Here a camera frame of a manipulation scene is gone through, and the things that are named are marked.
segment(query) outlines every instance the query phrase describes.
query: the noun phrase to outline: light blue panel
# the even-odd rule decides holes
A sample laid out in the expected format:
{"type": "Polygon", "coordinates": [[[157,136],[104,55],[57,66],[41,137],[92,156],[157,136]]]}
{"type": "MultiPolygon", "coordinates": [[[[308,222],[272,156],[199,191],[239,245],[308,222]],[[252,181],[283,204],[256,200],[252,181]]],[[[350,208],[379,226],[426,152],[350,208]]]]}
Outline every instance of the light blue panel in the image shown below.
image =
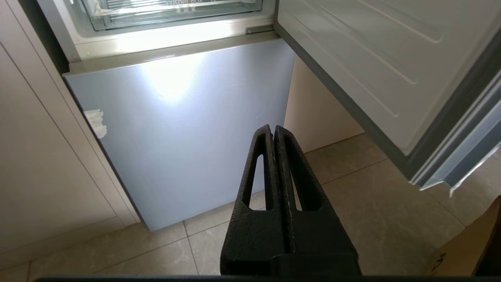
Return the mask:
{"type": "Polygon", "coordinates": [[[154,231],[235,200],[254,131],[284,124],[293,61],[279,39],[66,80],[104,112],[100,142],[154,231]]]}

